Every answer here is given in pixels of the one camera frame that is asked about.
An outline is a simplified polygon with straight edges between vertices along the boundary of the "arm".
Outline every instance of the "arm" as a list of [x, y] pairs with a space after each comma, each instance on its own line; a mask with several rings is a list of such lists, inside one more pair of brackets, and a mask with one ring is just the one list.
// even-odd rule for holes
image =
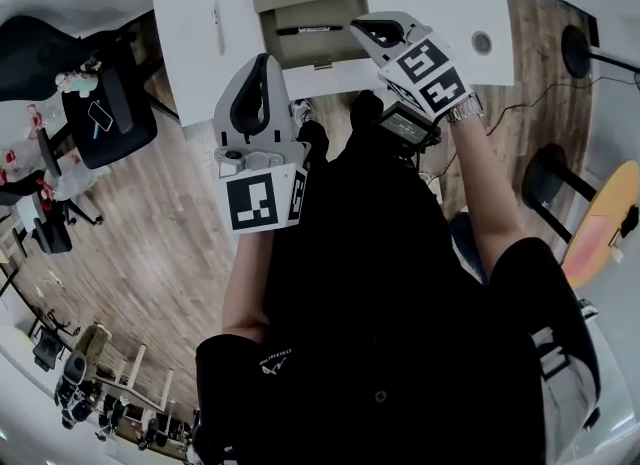
[[515, 193], [478, 117], [451, 125], [469, 216], [482, 262], [491, 275], [500, 256], [527, 237]]
[[222, 309], [222, 333], [246, 337], [255, 342], [264, 338], [269, 321], [262, 311], [273, 232], [243, 234], [227, 284]]

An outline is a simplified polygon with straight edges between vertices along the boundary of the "black office chair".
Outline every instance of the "black office chair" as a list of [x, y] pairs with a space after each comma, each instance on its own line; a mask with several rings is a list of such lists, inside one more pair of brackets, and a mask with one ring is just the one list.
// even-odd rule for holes
[[[13, 206], [22, 197], [31, 196], [41, 189], [39, 181], [44, 178], [43, 171], [36, 171], [24, 179], [17, 182], [7, 182], [0, 186], [0, 205]], [[82, 209], [71, 200], [52, 202], [51, 209], [47, 211], [47, 219], [42, 222], [39, 218], [34, 220], [36, 226], [32, 237], [36, 240], [40, 249], [47, 254], [57, 254], [70, 252], [73, 248], [71, 237], [67, 231], [66, 224], [75, 224], [75, 218], [70, 216], [70, 212], [77, 214], [80, 218], [92, 225], [101, 225], [102, 216], [92, 220]], [[18, 232], [13, 229], [13, 238], [23, 257], [27, 257], [27, 251], [23, 242], [27, 238], [27, 231], [22, 229]]]
[[40, 340], [36, 347], [33, 348], [33, 360], [46, 373], [51, 369], [55, 369], [56, 360], [58, 355], [62, 354], [64, 344], [54, 330], [41, 326], [38, 331]]
[[144, 82], [163, 60], [137, 66], [126, 28], [80, 40], [28, 16], [0, 26], [0, 101], [48, 99], [57, 91], [58, 74], [78, 70], [92, 57], [102, 63], [98, 87], [88, 98], [77, 92], [62, 94], [67, 124], [51, 137], [50, 156], [71, 135], [87, 167], [99, 168], [156, 137], [151, 104], [178, 118], [144, 90]]

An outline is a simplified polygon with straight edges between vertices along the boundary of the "white table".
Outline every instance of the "white table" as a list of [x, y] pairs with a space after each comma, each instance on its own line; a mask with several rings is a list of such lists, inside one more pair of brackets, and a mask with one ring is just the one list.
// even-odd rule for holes
[[142, 363], [142, 358], [144, 357], [144, 352], [146, 350], [147, 347], [144, 344], [142, 344], [138, 349], [138, 355], [136, 356], [136, 360], [133, 363], [131, 374], [129, 374], [126, 385], [120, 383], [122, 375], [124, 374], [124, 369], [127, 365], [127, 361], [125, 359], [122, 359], [122, 362], [120, 363], [120, 366], [116, 371], [116, 377], [114, 380], [109, 380], [108, 378], [102, 378], [100, 376], [96, 376], [96, 379], [100, 383], [102, 383], [102, 389], [107, 394], [110, 394], [116, 398], [123, 396], [135, 406], [140, 406], [147, 410], [154, 410], [156, 412], [163, 413], [169, 399], [169, 389], [171, 389], [171, 383], [173, 382], [174, 371], [173, 369], [169, 369], [169, 371], [167, 372], [164, 388], [162, 389], [162, 397], [160, 398], [159, 403], [152, 401], [147, 396], [144, 396], [140, 392], [136, 391], [135, 383], [138, 377], [138, 371], [140, 371], [140, 364]]
[[[368, 0], [369, 11], [400, 10], [432, 26], [453, 48], [470, 84], [513, 84], [511, 26], [506, 0]], [[225, 49], [220, 54], [213, 9], [218, 5]], [[235, 73], [265, 52], [260, 19], [252, 0], [154, 0], [169, 82], [183, 126], [213, 117]], [[493, 50], [475, 52], [472, 36], [486, 32]], [[291, 99], [378, 88], [372, 60], [334, 63], [285, 71]]]

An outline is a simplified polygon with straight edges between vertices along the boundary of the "black cable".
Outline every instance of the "black cable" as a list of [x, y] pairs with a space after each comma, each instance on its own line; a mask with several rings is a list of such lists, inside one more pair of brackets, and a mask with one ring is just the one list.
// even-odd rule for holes
[[[496, 124], [491, 128], [491, 130], [487, 133], [487, 136], [491, 136], [496, 129], [498, 129], [498, 126], [502, 123], [502, 120], [505, 116], [505, 114], [507, 113], [507, 111], [512, 110], [512, 109], [517, 109], [517, 108], [533, 108], [534, 106], [536, 106], [542, 99], [544, 99], [547, 94], [551, 91], [552, 88], [555, 88], [557, 86], [568, 86], [569, 88], [573, 88], [575, 90], [583, 90], [585, 88], [591, 88], [593, 85], [595, 85], [598, 81], [600, 81], [601, 79], [607, 79], [609, 81], [617, 81], [618, 83], [624, 83], [625, 85], [635, 85], [635, 81], [623, 81], [622, 79], [616, 79], [613, 77], [607, 77], [607, 76], [600, 76], [598, 79], [596, 79], [595, 81], [592, 81], [589, 84], [586, 84], [584, 86], [575, 86], [572, 84], [568, 84], [568, 83], [552, 83], [550, 84], [546, 90], [544, 92], [542, 92], [542, 95], [540, 95], [540, 97], [538, 97], [535, 102], [531, 103], [531, 104], [526, 104], [526, 103], [521, 103], [521, 104], [514, 104], [513, 106], [507, 106], [506, 108], [504, 108], [502, 110], [502, 113], [500, 114], [500, 118], [498, 119], [498, 121], [496, 122]], [[451, 168], [451, 165], [453, 164], [453, 162], [456, 160], [456, 158], [458, 157], [458, 152], [456, 152], [453, 157], [451, 158], [451, 161], [449, 161], [449, 163], [447, 164], [446, 168], [442, 171], [441, 174], [436, 175], [433, 179], [431, 179], [428, 183], [427, 186], [430, 186], [431, 183], [433, 181], [435, 181], [436, 179], [439, 179], [441, 177], [443, 177], [447, 171], [449, 170], [449, 168]]]
[[72, 298], [71, 301], [73, 301], [74, 305], [76, 306], [76, 315], [78, 316], [78, 318], [76, 319], [76, 328], [74, 329], [75, 332], [75, 330], [80, 328], [80, 306], [78, 305], [77, 300]]

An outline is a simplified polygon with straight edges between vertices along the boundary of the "metal watch band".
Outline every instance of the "metal watch band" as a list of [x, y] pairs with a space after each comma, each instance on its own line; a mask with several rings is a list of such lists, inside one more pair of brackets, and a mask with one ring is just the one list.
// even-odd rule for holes
[[464, 120], [473, 115], [479, 117], [484, 116], [484, 109], [480, 103], [480, 99], [478, 99], [475, 93], [471, 94], [464, 102], [458, 104], [455, 108], [451, 108], [444, 114], [447, 122], [450, 124], [460, 122], [460, 120]]

